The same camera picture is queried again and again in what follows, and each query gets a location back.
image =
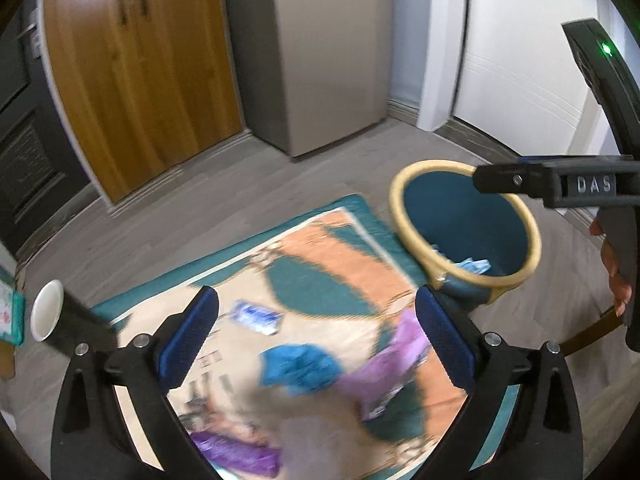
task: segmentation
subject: rug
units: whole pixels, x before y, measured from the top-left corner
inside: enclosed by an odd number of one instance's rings
[[[172,270],[95,306],[94,312],[116,326],[124,346],[183,311],[200,286],[213,286],[220,297],[220,317],[184,384],[168,394],[185,425],[198,423],[194,406],[205,406],[210,430],[279,447],[284,421],[322,419],[352,443],[350,478],[408,479],[466,399],[433,349],[414,380],[379,418],[367,422],[360,421],[355,403],[334,387],[289,397],[283,388],[260,386],[260,353],[281,344],[314,344],[345,372],[356,370],[386,347],[400,313],[413,307],[415,291],[425,282],[395,235],[362,197],[353,195]],[[239,300],[282,313],[280,331],[265,336],[233,321],[228,314]],[[160,467],[126,389],[116,390],[140,457]],[[502,419],[508,420],[508,404]],[[503,431],[500,424],[492,430],[478,465],[490,459]],[[261,478],[219,471],[230,479]],[[286,463],[278,478],[287,478]]]

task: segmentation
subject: black cup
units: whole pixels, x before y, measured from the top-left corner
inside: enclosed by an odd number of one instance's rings
[[[99,351],[118,347],[113,327],[92,314],[58,280],[47,283],[38,293],[31,309],[31,334],[69,358],[76,355],[80,343]]]

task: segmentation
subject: metal bolt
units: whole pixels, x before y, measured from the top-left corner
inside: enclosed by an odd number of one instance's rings
[[[80,343],[76,346],[76,355],[81,356],[89,351],[89,345],[87,343]]]
[[[487,332],[484,334],[484,341],[489,346],[498,346],[502,342],[502,338],[495,332]]]
[[[558,343],[556,343],[555,341],[547,341],[546,342],[546,349],[549,350],[552,354],[559,354],[560,353],[560,345]]]
[[[133,338],[133,346],[136,348],[144,348],[151,341],[151,336],[149,334],[138,334]]]

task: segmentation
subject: wooden floor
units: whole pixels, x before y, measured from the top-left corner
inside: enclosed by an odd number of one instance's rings
[[[427,158],[480,163],[449,140],[396,120],[296,162],[254,137],[243,137],[192,161],[164,190],[116,217],[100,201],[87,208],[28,264],[29,303],[54,278],[87,305],[98,303],[350,193],[364,195],[388,222],[391,179],[407,164]],[[483,331],[537,348],[594,322],[611,298],[597,248],[557,212],[529,203],[542,231],[540,267],[519,289],[473,317]],[[634,362],[623,335],[618,329],[569,358],[581,409]],[[47,473],[65,369],[65,358],[27,334],[17,351],[16,378],[0,384],[20,441]]]

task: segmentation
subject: yellow rim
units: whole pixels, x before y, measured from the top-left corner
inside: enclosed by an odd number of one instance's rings
[[[504,194],[502,196],[508,200],[511,205],[513,205],[518,216],[522,219],[529,241],[529,252],[527,253],[524,265],[518,272],[509,274],[508,276],[484,276],[482,274],[474,274],[468,270],[456,267],[453,262],[450,262],[446,258],[440,256],[431,248],[409,220],[406,209],[404,208],[403,200],[404,188],[407,184],[418,175],[430,173],[431,171],[452,171],[453,173],[472,176],[476,171],[476,168],[468,164],[462,164],[461,162],[455,162],[452,160],[424,160],[404,168],[404,170],[394,177],[393,182],[391,183],[391,189],[389,191],[389,205],[391,209],[391,216],[396,224],[398,236],[406,246],[407,250],[424,267],[430,278],[437,282],[447,274],[450,274],[464,282],[478,286],[501,289],[502,292],[504,292],[510,288],[520,285],[524,280],[532,275],[540,262],[540,256],[542,254],[542,239],[540,237],[538,224],[536,223],[536,219],[533,218],[531,211],[519,197],[513,194]]]

